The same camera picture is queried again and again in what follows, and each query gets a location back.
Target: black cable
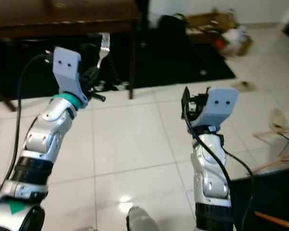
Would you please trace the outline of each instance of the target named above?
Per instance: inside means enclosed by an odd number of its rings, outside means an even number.
[[[278,135],[284,137],[285,139],[287,139],[289,141],[289,138],[287,136],[285,136],[283,133],[278,133]]]
[[[242,219],[242,224],[241,224],[241,231],[243,231],[244,229],[244,224],[245,224],[245,220],[246,220],[246,217],[248,215],[248,212],[250,210],[250,207],[251,207],[251,202],[255,196],[255,190],[256,190],[256,183],[255,183],[255,178],[254,178],[254,174],[253,172],[251,171],[251,169],[242,161],[240,160],[239,158],[237,158],[236,156],[230,154],[228,151],[226,151],[224,148],[223,150],[225,151],[225,153],[232,157],[233,159],[235,159],[236,161],[238,161],[241,165],[244,166],[244,168],[246,168],[246,170],[249,172],[250,174],[250,180],[251,180],[251,195],[250,195],[250,201],[249,201],[249,204],[247,205],[247,208],[245,210],[245,214],[244,214],[244,217]]]
[[[226,168],[224,167],[224,165],[222,164],[222,162],[220,161],[220,159],[214,154],[214,152],[200,139],[200,137],[194,132],[194,129],[189,121],[189,119],[187,118],[187,113],[188,113],[188,103],[186,102],[184,105],[184,111],[183,111],[183,115],[184,115],[184,119],[186,121],[187,127],[190,130],[190,132],[192,133],[193,137],[198,141],[198,143],[213,157],[213,159],[217,162],[217,164],[220,166],[220,168],[222,169],[223,174],[225,175],[227,184],[228,184],[228,188],[229,188],[229,192],[230,192],[230,200],[231,200],[231,211],[232,211],[232,216],[234,217],[234,200],[233,200],[233,189],[232,189],[232,184],[231,184],[231,180],[230,177],[226,171]]]
[[[7,180],[12,173],[12,170],[14,168],[16,158],[17,158],[17,151],[18,151],[18,140],[19,140],[19,127],[20,127],[20,114],[21,114],[21,87],[22,87],[22,82],[24,78],[24,74],[27,71],[28,67],[37,59],[44,59],[45,55],[44,54],[38,54],[34,56],[32,59],[29,60],[29,62],[24,66],[20,78],[17,83],[17,101],[18,101],[18,107],[17,107],[17,119],[16,119],[16,132],[15,132],[15,142],[14,142],[14,151],[13,151],[13,157],[10,163],[9,170],[6,173],[6,176],[4,180]]]

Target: fork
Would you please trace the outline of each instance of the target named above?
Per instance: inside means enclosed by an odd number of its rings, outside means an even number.
[[[100,69],[100,65],[102,60],[108,55],[110,51],[110,35],[109,33],[102,33],[102,43],[101,43],[101,48],[100,48],[100,59],[98,60],[97,63],[97,68]]]

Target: clutter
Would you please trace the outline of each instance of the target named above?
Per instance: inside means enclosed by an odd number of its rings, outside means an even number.
[[[213,9],[211,13],[192,15],[186,20],[193,43],[209,43],[223,55],[243,56],[252,45],[246,27],[237,23],[234,9],[224,13]]]

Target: wooden stick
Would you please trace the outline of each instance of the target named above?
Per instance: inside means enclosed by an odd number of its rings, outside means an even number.
[[[284,129],[280,131],[267,131],[267,132],[254,133],[253,136],[256,138],[259,138],[261,136],[273,136],[278,133],[289,133],[289,129]]]
[[[272,161],[270,161],[270,162],[268,162],[268,163],[266,163],[266,164],[264,164],[264,165],[262,165],[260,167],[255,168],[252,172],[256,173],[256,172],[258,172],[258,171],[260,171],[260,170],[262,170],[262,169],[264,169],[266,167],[270,167],[270,166],[272,166],[272,165],[274,165],[274,164],[276,164],[276,163],[278,163],[280,161],[286,160],[288,158],[289,158],[289,153],[285,154],[284,156],[279,156],[275,160],[272,160]]]
[[[271,222],[273,222],[275,224],[287,227],[289,229],[289,221],[285,221],[285,220],[282,220],[282,219],[279,219],[279,218],[275,218],[275,217],[272,217],[272,216],[269,216],[269,215],[266,215],[264,213],[260,213],[260,212],[257,212],[257,211],[255,211],[255,215],[258,216],[258,217],[261,217],[263,219],[269,220],[269,221],[271,221]]]

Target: black joint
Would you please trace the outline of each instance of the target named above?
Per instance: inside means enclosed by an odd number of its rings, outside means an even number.
[[[20,157],[11,180],[28,184],[46,185],[53,163],[29,157]]]
[[[223,147],[223,144],[224,144],[223,135],[221,135],[221,134],[216,134],[216,135],[220,138],[221,146]]]
[[[213,231],[233,230],[231,207],[196,203],[197,228]]]
[[[19,231],[41,231],[45,219],[45,211],[39,205],[30,209]]]

